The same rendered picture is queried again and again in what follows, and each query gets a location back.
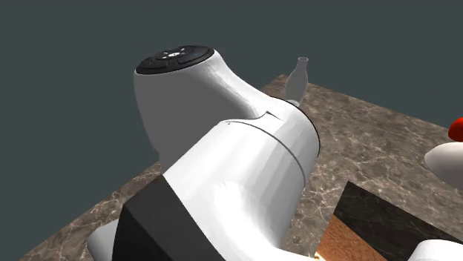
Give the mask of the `clear glass bottle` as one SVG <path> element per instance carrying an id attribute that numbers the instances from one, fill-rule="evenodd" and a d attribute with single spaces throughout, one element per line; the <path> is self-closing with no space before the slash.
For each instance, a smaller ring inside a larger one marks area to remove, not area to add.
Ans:
<path id="1" fill-rule="evenodd" d="M 296 107 L 299 107 L 303 101 L 308 85 L 307 62 L 306 57 L 299 57 L 295 69 L 290 73 L 285 84 L 283 98 Z"/>

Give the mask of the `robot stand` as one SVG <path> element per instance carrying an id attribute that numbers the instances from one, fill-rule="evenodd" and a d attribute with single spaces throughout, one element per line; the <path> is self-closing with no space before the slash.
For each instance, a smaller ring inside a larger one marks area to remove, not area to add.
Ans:
<path id="1" fill-rule="evenodd" d="M 463 241 L 346 182 L 315 252 L 318 261 L 463 261 Z"/>

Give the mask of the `white bowl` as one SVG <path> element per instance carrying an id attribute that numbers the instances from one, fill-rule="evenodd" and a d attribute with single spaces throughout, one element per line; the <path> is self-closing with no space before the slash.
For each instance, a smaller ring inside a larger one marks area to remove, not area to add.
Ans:
<path id="1" fill-rule="evenodd" d="M 463 142 L 434 147 L 424 155 L 424 163 L 442 182 L 463 191 Z"/>

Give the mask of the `red round fruit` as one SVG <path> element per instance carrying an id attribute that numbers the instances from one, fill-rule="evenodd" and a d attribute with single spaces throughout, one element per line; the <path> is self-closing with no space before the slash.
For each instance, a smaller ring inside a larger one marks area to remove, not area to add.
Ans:
<path id="1" fill-rule="evenodd" d="M 447 135 L 455 142 L 463 142 L 463 117 L 459 117 L 450 125 Z"/>

